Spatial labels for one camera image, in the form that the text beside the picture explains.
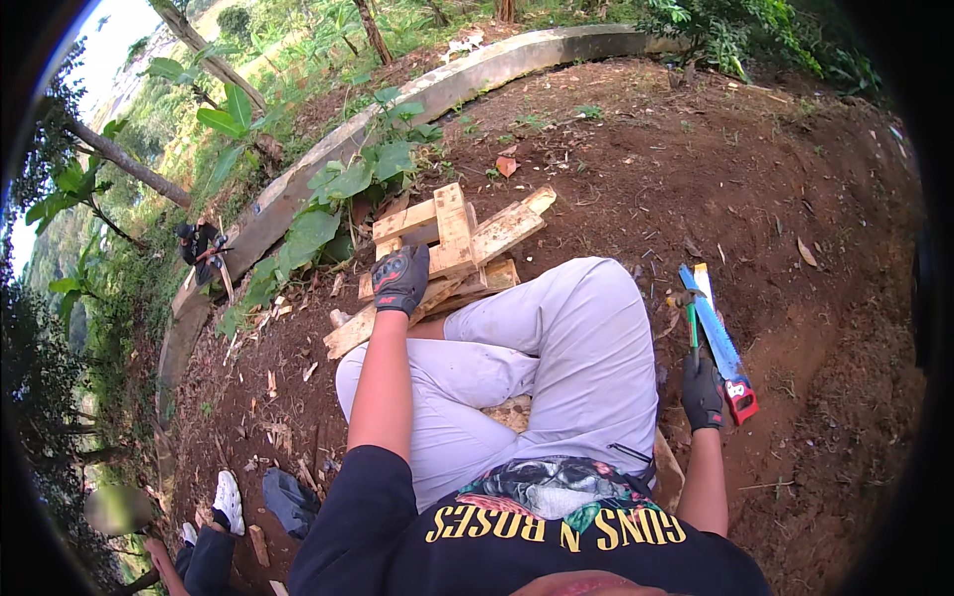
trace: red saw handle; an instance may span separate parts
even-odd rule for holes
[[[732,420],[736,422],[736,426],[741,426],[747,418],[758,411],[756,392],[752,390],[749,380],[745,377],[726,380],[724,389]]]

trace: black t-shirt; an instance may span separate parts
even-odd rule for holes
[[[605,463],[508,462],[419,516],[407,463],[373,445],[345,456],[288,587],[488,596],[581,569],[679,594],[771,593],[748,555],[666,514]]]
[[[179,242],[179,255],[189,265],[196,264],[196,258],[209,248],[209,241],[218,236],[218,230],[211,223],[205,223],[196,227],[191,238],[187,238],[185,244]]]

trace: black cap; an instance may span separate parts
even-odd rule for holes
[[[176,236],[180,238],[187,238],[192,235],[193,227],[186,222],[182,222],[176,226]]]

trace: gloved hand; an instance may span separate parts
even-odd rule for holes
[[[721,387],[722,377],[711,360],[700,356],[696,370],[692,354],[682,360],[682,408],[693,432],[722,427]]]
[[[374,305],[379,311],[404,311],[408,317],[424,298],[430,250],[425,244],[405,246],[371,267]]]

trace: foot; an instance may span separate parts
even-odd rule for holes
[[[245,521],[241,517],[241,495],[236,477],[228,470],[218,473],[216,501],[212,507],[218,509],[229,519],[229,531],[238,536],[245,535]]]
[[[182,542],[195,546],[198,540],[196,527],[188,522],[182,525]]]

